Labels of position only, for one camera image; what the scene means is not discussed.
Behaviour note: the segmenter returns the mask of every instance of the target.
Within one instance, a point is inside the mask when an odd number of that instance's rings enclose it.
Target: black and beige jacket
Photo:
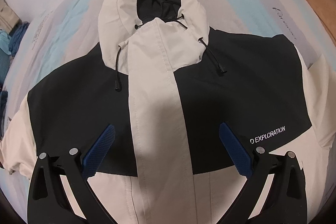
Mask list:
[[[87,55],[24,98],[0,144],[5,169],[30,178],[40,153],[85,151],[112,124],[88,181],[118,223],[216,223],[246,180],[219,138],[226,122],[255,147],[296,153],[316,214],[336,131],[323,56],[308,70],[284,35],[214,30],[197,0],[105,0],[98,28]]]

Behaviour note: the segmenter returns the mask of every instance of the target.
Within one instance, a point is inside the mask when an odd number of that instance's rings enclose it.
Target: silver screw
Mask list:
[[[47,156],[47,154],[43,152],[43,153],[41,153],[41,154],[39,155],[39,158],[40,158],[41,160],[43,160],[46,156]]]
[[[261,146],[258,146],[258,147],[256,148],[256,151],[257,151],[259,154],[263,154],[263,153],[265,153],[265,149],[264,149],[263,147],[261,147]]]
[[[289,152],[288,152],[288,156],[289,156],[290,158],[294,159],[294,158],[295,158],[295,153],[292,152],[292,151],[289,151]]]
[[[70,155],[76,155],[78,152],[78,149],[77,148],[71,148],[70,151],[69,151],[69,154]]]

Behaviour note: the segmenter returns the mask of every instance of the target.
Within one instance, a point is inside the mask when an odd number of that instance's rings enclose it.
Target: blue gripper pad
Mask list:
[[[252,159],[226,123],[220,125],[219,137],[239,174],[250,178],[253,173]]]
[[[116,132],[109,124],[82,160],[82,177],[93,177],[114,142]]]

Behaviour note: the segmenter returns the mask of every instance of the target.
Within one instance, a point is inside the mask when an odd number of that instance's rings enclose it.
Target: jacket sleeve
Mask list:
[[[0,142],[0,162],[9,173],[19,171],[31,179],[36,160],[36,144],[26,95]]]
[[[323,55],[307,69],[304,64],[303,89],[316,139],[330,149],[336,132],[336,72]]]

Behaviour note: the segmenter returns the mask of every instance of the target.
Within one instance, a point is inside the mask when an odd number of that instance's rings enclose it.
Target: black chest panel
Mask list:
[[[209,47],[227,68],[226,74],[217,73],[207,51],[200,63],[174,72],[194,174],[233,165],[219,139],[222,122],[268,150],[310,128],[301,63],[285,36],[263,38],[210,29]],[[120,74],[121,92],[114,90],[115,79],[115,70],[104,65],[97,44],[41,80],[28,93],[37,154],[59,156],[73,147],[85,153],[113,124],[115,142],[99,171],[137,176],[128,76]]]

